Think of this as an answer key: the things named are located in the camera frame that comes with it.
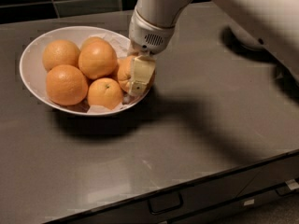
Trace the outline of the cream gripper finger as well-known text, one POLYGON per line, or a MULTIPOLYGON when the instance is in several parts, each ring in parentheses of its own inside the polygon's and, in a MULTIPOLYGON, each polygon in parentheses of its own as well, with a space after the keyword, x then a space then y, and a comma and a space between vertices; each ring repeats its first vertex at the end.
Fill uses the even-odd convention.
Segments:
POLYGON ((128 91, 131 96, 141 96, 146 91, 155 67, 156 62, 150 56, 139 55, 132 59, 128 91))

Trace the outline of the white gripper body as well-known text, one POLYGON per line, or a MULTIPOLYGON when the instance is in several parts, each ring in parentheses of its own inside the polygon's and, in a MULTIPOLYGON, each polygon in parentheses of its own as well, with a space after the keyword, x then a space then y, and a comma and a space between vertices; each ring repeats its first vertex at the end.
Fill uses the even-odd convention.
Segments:
POLYGON ((135 9, 129 24, 129 54, 156 55, 164 51, 175 32, 174 27, 160 28, 144 20, 135 9))

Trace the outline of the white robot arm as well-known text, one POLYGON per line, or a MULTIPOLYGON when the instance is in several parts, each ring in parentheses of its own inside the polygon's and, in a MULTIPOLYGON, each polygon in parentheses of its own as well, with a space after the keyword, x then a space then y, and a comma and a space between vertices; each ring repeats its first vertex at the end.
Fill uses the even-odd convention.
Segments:
MULTIPOLYGON (((153 56, 164 51, 179 15, 192 0, 137 0, 129 26, 132 61, 129 94, 144 93, 153 75, 153 56)), ((266 49, 299 78, 299 0, 211 0, 247 37, 249 48, 266 49)))

